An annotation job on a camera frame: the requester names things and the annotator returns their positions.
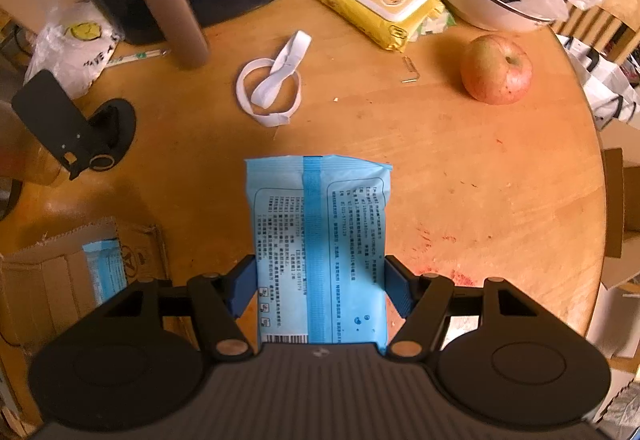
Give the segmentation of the blue tissue pack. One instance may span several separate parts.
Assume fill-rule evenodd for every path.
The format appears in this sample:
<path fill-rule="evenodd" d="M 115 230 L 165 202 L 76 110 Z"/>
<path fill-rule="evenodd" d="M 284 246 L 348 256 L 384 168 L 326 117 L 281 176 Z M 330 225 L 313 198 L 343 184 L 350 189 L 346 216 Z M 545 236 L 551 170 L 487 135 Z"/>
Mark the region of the blue tissue pack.
<path fill-rule="evenodd" d="M 247 161 L 258 342 L 386 347 L 390 174 L 339 155 Z"/>
<path fill-rule="evenodd" d="M 100 240 L 82 247 L 96 303 L 102 305 L 126 289 L 127 281 L 117 239 Z"/>

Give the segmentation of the brown cardboard box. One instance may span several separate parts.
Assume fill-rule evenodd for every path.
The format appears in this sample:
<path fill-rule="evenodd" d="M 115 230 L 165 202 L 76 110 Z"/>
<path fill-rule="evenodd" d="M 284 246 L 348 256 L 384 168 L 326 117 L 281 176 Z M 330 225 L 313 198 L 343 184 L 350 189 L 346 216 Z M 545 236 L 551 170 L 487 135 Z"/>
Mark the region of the brown cardboard box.
<path fill-rule="evenodd" d="M 36 351 L 99 305 L 82 247 L 117 239 L 127 285 L 168 275 L 160 228 L 98 220 L 1 258 L 1 340 Z"/>

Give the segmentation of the black phone stand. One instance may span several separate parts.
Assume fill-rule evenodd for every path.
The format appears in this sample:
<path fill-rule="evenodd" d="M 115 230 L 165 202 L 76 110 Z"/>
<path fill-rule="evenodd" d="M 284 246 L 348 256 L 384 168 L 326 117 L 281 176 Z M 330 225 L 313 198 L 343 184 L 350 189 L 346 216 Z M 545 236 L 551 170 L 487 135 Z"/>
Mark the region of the black phone stand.
<path fill-rule="evenodd" d="M 86 169 L 109 171 L 134 141 L 137 115 L 124 98 L 101 104 L 89 117 L 66 95 L 48 70 L 33 76 L 11 100 L 26 128 L 63 166 L 70 179 Z"/>

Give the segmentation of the small metal hex key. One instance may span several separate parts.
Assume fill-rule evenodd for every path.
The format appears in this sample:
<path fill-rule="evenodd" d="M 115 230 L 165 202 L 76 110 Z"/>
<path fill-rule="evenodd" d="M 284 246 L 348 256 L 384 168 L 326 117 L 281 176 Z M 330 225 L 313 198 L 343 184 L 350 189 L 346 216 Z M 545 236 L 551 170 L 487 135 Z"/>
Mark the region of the small metal hex key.
<path fill-rule="evenodd" d="M 405 64 L 405 67 L 408 71 L 408 76 L 400 81 L 401 84 L 415 83 L 421 77 L 419 71 L 416 70 L 416 66 L 408 56 L 403 56 L 402 62 Z"/>

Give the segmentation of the red apple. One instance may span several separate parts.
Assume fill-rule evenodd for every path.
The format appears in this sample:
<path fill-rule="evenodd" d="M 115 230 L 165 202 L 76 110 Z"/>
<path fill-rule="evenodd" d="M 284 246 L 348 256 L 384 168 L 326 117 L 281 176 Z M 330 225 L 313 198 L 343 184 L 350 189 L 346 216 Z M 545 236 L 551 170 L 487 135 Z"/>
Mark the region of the red apple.
<path fill-rule="evenodd" d="M 475 38 L 461 55 L 460 75 L 468 94 L 484 104 L 515 104 L 529 91 L 533 63 L 518 44 L 500 35 Z"/>

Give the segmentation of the white elastic band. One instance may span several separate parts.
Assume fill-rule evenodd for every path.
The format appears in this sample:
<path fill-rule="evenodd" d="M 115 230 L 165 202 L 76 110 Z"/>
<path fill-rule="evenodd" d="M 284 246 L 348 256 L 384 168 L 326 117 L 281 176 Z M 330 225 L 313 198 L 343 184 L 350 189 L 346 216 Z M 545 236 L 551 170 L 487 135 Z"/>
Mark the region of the white elastic band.
<path fill-rule="evenodd" d="M 278 56 L 257 58 L 247 62 L 235 83 L 235 96 L 240 108 L 263 127 L 280 127 L 291 123 L 292 116 L 302 104 L 302 77 L 298 72 L 312 38 L 302 30 L 296 31 L 281 48 Z M 269 74 L 249 94 L 245 88 L 247 76 L 259 69 L 268 69 Z M 255 107 L 269 109 L 277 100 L 283 83 L 292 78 L 296 90 L 292 106 L 282 112 L 256 113 Z"/>

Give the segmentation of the small white plastic bag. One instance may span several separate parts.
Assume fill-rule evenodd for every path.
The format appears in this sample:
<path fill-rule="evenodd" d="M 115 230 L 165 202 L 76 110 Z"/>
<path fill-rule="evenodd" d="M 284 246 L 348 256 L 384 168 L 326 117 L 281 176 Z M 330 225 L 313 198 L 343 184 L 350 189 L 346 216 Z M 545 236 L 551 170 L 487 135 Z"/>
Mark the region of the small white plastic bag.
<path fill-rule="evenodd" d="M 91 2 L 59 10 L 36 37 L 24 84 L 48 70 L 70 99 L 82 97 L 121 40 L 122 33 Z"/>

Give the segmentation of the yellow wet wipes pack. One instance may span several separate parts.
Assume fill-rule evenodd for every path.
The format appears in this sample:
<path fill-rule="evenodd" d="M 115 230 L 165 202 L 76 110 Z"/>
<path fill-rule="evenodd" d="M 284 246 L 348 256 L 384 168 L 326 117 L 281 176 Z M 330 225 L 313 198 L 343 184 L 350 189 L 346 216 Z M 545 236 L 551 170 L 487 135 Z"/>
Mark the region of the yellow wet wipes pack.
<path fill-rule="evenodd" d="M 441 0 L 320 0 L 390 52 L 420 36 L 445 32 L 454 20 Z"/>

